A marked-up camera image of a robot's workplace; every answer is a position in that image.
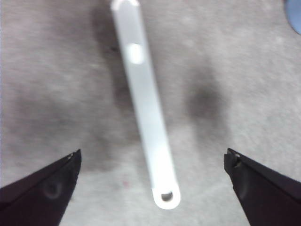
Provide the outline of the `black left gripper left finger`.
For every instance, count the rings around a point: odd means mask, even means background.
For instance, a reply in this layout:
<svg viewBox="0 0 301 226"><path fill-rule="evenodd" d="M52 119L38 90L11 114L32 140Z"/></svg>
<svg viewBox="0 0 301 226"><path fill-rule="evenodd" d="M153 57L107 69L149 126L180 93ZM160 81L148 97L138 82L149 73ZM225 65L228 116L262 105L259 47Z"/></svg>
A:
<svg viewBox="0 0 301 226"><path fill-rule="evenodd" d="M0 189L2 226L57 226L75 190L81 150Z"/></svg>

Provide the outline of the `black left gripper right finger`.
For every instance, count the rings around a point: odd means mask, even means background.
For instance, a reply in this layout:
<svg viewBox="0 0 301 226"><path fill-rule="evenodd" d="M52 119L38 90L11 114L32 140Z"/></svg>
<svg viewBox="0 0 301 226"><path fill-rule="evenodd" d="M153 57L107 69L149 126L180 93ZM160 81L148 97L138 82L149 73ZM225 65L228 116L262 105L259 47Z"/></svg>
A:
<svg viewBox="0 0 301 226"><path fill-rule="evenodd" d="M299 226L301 184L229 148L224 169L252 226Z"/></svg>

